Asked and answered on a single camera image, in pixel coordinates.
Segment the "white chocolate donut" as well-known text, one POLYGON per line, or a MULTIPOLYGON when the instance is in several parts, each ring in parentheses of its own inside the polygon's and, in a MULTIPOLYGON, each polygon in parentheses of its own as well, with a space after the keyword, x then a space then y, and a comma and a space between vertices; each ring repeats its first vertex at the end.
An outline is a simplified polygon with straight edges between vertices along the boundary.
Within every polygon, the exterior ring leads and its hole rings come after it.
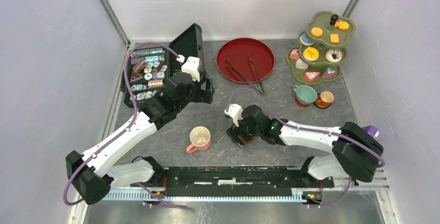
POLYGON ((339 49, 329 49, 325 54, 325 58, 328 62, 337 63, 343 59, 343 53, 339 49))

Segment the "pink mug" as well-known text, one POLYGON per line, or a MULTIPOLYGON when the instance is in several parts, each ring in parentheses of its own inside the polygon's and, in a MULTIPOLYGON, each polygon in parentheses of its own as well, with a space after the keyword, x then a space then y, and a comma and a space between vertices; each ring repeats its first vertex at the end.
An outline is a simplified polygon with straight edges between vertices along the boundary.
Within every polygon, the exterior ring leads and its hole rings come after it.
POLYGON ((206 127, 195 127, 189 135, 190 144, 186 148, 187 153, 207 150, 211 144, 211 133, 206 127))

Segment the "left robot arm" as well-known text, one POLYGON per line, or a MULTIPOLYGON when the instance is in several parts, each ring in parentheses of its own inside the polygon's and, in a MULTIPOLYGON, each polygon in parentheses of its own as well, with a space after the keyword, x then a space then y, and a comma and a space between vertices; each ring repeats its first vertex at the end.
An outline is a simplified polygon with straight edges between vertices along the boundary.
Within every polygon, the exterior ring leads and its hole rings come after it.
POLYGON ((164 88, 135 107, 131 119, 105 140, 82 153, 73 150, 66 156, 64 203, 92 205, 113 188, 143 182, 159 185, 163 172, 148 161, 114 164, 140 141, 173 121, 190 102, 212 103, 214 92, 212 77, 207 75, 194 81, 191 74, 179 72, 166 79, 164 88))

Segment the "mint green cup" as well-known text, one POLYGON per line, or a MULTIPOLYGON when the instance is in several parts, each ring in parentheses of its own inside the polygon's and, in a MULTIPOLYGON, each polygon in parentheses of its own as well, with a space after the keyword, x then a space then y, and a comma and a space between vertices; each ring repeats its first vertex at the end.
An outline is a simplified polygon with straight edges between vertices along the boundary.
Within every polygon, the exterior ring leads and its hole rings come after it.
POLYGON ((303 104, 312 104, 318 97, 316 90, 308 85, 295 85, 295 96, 303 104))

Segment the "blue frosted donut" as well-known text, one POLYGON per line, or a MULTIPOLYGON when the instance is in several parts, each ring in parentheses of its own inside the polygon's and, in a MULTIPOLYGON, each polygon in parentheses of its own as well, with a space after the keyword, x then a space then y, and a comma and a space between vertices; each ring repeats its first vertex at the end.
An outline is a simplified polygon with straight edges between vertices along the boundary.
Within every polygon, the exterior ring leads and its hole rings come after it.
POLYGON ((304 45, 304 46, 312 46, 312 45, 314 44, 314 41, 313 41, 313 40, 310 40, 310 39, 306 36, 306 33, 302 33, 302 34, 301 34, 301 36, 300 36, 300 38, 299 38, 299 41, 300 41, 300 43, 301 43, 302 45, 304 45))

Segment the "small orange cup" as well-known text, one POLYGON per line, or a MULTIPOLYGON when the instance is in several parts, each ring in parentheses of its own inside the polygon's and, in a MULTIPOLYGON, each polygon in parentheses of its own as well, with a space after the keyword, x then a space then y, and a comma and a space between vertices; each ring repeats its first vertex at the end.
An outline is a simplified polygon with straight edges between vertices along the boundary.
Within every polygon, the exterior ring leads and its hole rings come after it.
POLYGON ((315 100, 314 104, 326 106, 326 105, 331 105, 334 102, 334 100, 335 100, 335 96, 333 95, 333 93, 329 91, 323 91, 318 94, 318 97, 315 100))

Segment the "orange square cracker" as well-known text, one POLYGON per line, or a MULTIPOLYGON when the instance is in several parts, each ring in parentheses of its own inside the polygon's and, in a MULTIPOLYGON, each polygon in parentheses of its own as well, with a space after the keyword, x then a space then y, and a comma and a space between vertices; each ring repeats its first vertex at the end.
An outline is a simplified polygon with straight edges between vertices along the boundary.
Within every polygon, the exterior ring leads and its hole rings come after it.
POLYGON ((339 34, 331 33, 330 34, 330 41, 332 44, 338 44, 339 43, 339 34))

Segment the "purple triangle cake slice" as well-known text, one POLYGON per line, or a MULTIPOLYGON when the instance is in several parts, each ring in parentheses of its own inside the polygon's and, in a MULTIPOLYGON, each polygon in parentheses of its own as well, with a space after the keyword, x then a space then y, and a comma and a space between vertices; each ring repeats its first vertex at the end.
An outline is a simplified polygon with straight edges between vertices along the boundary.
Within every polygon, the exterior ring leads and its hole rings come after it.
POLYGON ((322 79, 331 79, 338 75, 338 70, 332 67, 328 67, 322 74, 322 79))

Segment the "round orange cookie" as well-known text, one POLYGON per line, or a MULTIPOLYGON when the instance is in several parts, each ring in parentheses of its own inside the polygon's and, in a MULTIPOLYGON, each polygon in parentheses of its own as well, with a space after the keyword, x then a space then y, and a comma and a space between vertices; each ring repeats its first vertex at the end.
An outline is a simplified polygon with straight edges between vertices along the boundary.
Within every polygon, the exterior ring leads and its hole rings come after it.
POLYGON ((323 30, 320 27, 313 27, 310 33, 314 37, 321 37, 323 35, 323 30))

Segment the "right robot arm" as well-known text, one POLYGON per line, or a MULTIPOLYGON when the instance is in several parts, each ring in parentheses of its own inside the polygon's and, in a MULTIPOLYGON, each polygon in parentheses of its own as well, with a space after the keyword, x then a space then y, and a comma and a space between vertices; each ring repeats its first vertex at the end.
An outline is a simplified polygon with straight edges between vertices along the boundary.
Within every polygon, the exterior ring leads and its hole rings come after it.
POLYGON ((307 187, 328 177, 351 177, 370 183, 376 170, 384 166, 383 146, 353 122, 345 122, 341 127, 304 125, 270 118, 257 105, 242 108, 230 104, 224 114, 232 120, 227 135, 240 148, 259 137, 270 145, 301 146, 326 152, 326 156, 312 157, 303 164, 299 178, 307 187))

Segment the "pink strawberry cake slice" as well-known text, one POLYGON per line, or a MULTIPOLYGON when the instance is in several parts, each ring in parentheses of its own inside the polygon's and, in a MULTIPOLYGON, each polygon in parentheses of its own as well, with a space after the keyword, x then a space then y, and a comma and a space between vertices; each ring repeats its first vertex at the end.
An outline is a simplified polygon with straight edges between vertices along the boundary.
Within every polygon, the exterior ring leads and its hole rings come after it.
POLYGON ((310 72, 305 72, 304 79, 306 83, 312 83, 314 80, 319 78, 319 76, 320 76, 320 72, 310 71, 310 72))

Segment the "pink roll cake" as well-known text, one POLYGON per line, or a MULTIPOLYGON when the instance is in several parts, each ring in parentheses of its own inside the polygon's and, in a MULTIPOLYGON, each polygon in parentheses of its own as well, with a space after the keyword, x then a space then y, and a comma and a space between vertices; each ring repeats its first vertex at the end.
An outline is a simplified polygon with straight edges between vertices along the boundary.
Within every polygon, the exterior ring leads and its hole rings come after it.
POLYGON ((291 60, 295 60, 295 61, 298 60, 299 59, 299 50, 298 50, 298 48, 294 48, 290 52, 289 57, 290 57, 291 60))

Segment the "red round coaster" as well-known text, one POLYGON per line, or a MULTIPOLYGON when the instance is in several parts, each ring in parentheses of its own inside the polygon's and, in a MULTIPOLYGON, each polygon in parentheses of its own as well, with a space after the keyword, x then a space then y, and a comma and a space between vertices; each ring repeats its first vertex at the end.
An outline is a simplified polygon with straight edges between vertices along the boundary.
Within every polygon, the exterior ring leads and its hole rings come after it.
POLYGON ((297 97, 295 97, 295 102, 296 102, 296 104, 297 104, 299 107, 306 108, 306 107, 309 107, 309 106, 310 106, 309 104, 303 104, 303 103, 301 103, 301 102, 298 100, 297 97))

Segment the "orange smiley coaster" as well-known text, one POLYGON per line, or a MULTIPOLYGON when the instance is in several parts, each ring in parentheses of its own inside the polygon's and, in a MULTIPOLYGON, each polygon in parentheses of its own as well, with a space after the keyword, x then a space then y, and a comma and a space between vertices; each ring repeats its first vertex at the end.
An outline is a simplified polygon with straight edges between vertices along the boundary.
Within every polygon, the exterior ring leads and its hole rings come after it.
POLYGON ((321 105, 314 104, 314 106, 317 107, 317 108, 319 108, 319 109, 327 109, 327 108, 329 108, 331 105, 321 106, 321 105))

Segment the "white roll cake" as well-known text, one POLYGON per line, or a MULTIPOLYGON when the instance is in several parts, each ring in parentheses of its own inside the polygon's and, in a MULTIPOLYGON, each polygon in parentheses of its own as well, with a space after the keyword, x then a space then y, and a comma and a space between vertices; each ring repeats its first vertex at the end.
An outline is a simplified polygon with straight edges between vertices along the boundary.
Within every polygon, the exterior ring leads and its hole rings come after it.
POLYGON ((298 60, 296 60, 295 67, 297 69, 306 70, 309 67, 309 65, 307 63, 305 63, 303 60, 298 59, 298 60))

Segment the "orange bear cookie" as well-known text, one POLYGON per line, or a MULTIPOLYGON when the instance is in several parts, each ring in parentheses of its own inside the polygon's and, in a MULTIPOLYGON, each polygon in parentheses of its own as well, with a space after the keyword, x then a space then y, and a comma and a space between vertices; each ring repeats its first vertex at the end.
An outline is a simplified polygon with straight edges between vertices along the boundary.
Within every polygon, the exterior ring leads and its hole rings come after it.
POLYGON ((337 21, 334 24, 334 27, 338 28, 338 29, 340 29, 342 31, 346 31, 346 30, 348 30, 350 28, 350 24, 348 22, 346 22, 346 21, 337 21))

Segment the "yellow frosted donut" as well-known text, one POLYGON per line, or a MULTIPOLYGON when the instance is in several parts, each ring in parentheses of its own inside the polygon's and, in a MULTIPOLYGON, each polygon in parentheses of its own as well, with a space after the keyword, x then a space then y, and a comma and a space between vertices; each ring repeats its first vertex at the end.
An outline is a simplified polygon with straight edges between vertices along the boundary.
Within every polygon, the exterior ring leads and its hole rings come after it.
POLYGON ((319 50, 315 47, 307 47, 304 51, 303 51, 303 57, 307 60, 307 61, 316 61, 320 56, 319 50))

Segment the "brown saucer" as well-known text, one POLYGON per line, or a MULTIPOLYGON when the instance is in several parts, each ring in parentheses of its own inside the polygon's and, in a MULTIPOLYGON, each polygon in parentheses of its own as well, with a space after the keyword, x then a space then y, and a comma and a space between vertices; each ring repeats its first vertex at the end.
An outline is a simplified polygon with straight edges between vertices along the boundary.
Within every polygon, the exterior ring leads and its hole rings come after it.
POLYGON ((254 137, 247 138, 247 137, 243 137, 243 136, 239 135, 238 136, 238 140, 239 140, 238 145, 240 147, 243 147, 244 145, 251 143, 253 141, 253 139, 254 139, 254 137))

